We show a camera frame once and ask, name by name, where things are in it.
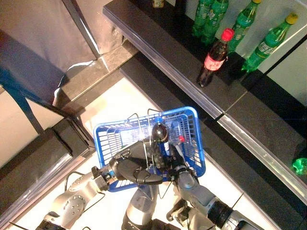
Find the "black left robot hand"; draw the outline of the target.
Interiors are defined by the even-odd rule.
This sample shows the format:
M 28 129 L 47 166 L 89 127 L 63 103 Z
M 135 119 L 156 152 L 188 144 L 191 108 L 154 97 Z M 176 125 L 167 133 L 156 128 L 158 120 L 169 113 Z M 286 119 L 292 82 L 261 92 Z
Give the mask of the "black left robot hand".
M 122 148 L 109 162 L 118 180 L 127 179 L 135 184 L 161 184 L 162 176 L 149 172 L 147 164 L 148 156 L 142 141 Z

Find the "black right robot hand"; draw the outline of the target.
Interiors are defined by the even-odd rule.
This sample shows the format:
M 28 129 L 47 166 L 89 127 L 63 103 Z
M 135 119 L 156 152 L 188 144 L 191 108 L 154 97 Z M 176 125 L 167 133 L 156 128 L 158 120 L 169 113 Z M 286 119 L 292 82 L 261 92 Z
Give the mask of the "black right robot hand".
M 157 168 L 157 174 L 162 176 L 163 182 L 174 181 L 183 172 L 188 172 L 192 176 L 195 175 L 194 171 L 185 162 L 183 153 L 178 145 L 169 144 L 168 153 L 168 155 L 163 153 L 157 147 L 153 155 L 153 163 Z

